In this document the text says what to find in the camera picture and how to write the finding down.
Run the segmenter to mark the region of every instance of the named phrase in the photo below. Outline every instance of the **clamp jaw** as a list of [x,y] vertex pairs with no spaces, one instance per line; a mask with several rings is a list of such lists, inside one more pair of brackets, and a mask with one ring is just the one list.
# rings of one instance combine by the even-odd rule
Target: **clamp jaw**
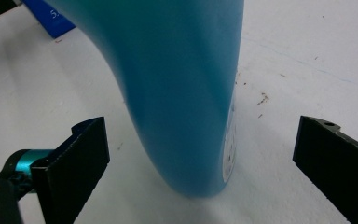
[[341,214],[358,224],[358,142],[332,122],[302,116],[293,161]]
[[33,190],[46,223],[73,223],[109,161],[103,118],[78,123],[55,150],[13,153],[0,172],[0,223],[22,223],[17,201]]

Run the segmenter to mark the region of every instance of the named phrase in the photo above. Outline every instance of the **label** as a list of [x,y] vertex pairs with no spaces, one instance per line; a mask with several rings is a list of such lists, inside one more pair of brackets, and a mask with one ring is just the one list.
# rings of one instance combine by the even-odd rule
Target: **label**
[[228,112],[225,148],[223,150],[223,180],[225,183],[231,176],[235,162],[236,144],[236,124],[235,124],[235,91],[232,94],[231,106]]

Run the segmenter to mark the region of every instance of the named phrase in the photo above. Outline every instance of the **blue object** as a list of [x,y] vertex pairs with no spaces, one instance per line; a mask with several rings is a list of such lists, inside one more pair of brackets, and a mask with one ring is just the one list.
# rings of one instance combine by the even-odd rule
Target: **blue object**
[[49,35],[57,38],[75,28],[62,14],[42,0],[22,0]]
[[31,175],[31,164],[34,161],[45,158],[52,152],[52,149],[31,149],[25,152],[16,164],[16,171],[24,172],[30,178]]
[[166,182],[218,193],[235,158],[243,0],[48,0],[99,48]]

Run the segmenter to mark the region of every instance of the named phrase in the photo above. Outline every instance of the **teal metal part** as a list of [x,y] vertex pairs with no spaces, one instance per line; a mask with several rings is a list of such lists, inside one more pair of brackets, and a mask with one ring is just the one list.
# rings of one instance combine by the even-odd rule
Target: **teal metal part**
[[27,151],[24,153],[24,155],[21,156],[19,162],[17,162],[16,171],[24,172],[29,177],[32,177],[30,165],[34,161],[46,157],[52,151],[52,149],[31,149]]

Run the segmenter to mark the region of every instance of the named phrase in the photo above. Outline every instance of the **white surface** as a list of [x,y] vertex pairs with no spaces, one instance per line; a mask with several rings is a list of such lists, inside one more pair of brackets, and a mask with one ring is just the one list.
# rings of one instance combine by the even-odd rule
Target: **white surface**
[[[236,91],[233,175],[211,199],[184,198],[146,157],[98,50],[78,29],[50,39],[18,7],[0,17],[0,169],[12,152],[55,148],[74,124],[105,116],[112,161],[76,223],[347,223],[292,155],[300,115],[358,140],[358,2],[245,1]],[[21,212],[44,223],[35,195]]]

